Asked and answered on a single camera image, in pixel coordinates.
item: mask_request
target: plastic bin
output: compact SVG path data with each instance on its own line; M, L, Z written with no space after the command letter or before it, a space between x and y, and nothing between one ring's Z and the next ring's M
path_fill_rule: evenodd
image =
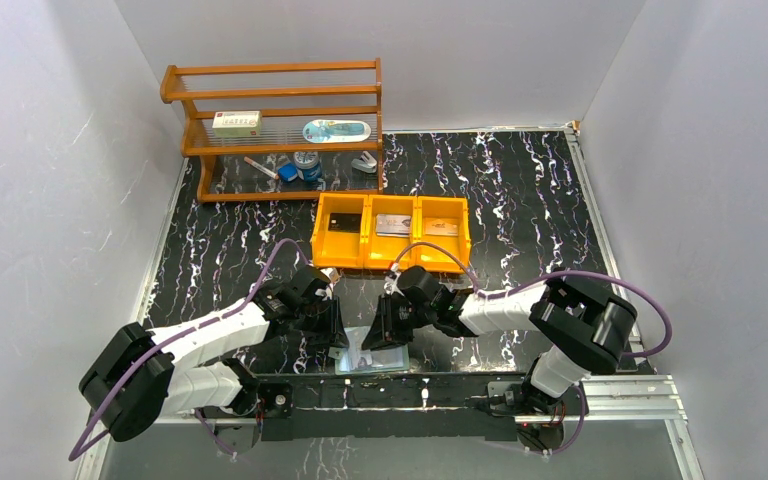
M386 270L396 256L411 242L411 236L389 237L379 236L375 233L377 217L380 214L410 215L414 217L416 210L416 197L401 197L396 195L370 195L367 206L369 211L369 244L367 245L364 266L370 269ZM399 262L402 270L412 266L416 255L414 248L408 252Z
M458 226L457 237L428 235L425 219L441 218ZM445 248L464 264L469 264L472 240L469 237L469 207L465 198L418 197L413 221L412 241L430 242ZM414 262L430 272L460 273L461 268L443 253L429 247L416 247Z
M313 264L317 267L361 268L366 258L366 232L369 231L367 195L323 193L316 209L316 224L310 243ZM360 232L328 230L332 213L359 213L362 215Z

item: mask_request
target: gray wall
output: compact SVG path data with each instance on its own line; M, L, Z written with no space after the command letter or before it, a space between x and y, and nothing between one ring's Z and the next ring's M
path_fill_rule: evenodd
M581 119L643 0L117 4L158 78L169 64L381 57L384 127L428 130Z
M134 318L181 125L112 0L0 0L0 479L62 479Z
M674 316L655 360L706 478L768 478L768 2L647 2L582 131L620 268Z

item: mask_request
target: black marble table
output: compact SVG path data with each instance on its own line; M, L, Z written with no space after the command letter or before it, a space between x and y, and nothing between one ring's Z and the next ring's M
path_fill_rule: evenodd
M465 197L469 201L471 262L484 286L515 286L554 267L605 272L590 212L568 144L560 131L386 135L385 193ZM324 154L321 188L356 188L371 177L352 171L356 154ZM258 159L274 165L275 156ZM248 165L223 160L214 190L275 188ZM198 162L186 167L162 260L150 296L147 327L176 324L242 298L272 246L298 241L310 256L314 201L200 205ZM276 262L272 275L289 278L299 259ZM461 285L465 278L447 279ZM346 327L372 322L382 290L380 272L347 273L334 293ZM453 339L432 327L409 346L414 372L524 372L550 343L538 332L510 331ZM334 360L287 335L235 353L255 373L330 373Z

